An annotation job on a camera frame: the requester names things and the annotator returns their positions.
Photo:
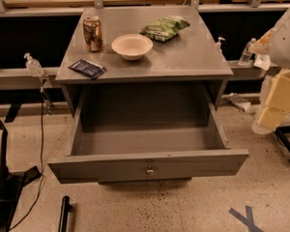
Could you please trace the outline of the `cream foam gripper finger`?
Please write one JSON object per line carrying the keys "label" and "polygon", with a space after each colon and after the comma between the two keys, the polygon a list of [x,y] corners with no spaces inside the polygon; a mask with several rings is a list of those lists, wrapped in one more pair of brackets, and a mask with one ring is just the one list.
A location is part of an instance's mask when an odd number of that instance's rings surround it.
{"label": "cream foam gripper finger", "polygon": [[290,70],[274,77],[267,76],[262,84],[260,107],[251,126],[257,134],[275,131],[290,113]]}

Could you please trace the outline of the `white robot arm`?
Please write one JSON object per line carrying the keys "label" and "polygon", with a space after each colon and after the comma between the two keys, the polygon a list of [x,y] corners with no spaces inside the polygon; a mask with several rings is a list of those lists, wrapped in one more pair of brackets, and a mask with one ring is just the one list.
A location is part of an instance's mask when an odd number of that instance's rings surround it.
{"label": "white robot arm", "polygon": [[255,133],[268,134],[290,113],[290,8],[249,50],[268,55],[281,68],[269,85],[262,85],[261,107],[251,127]]}

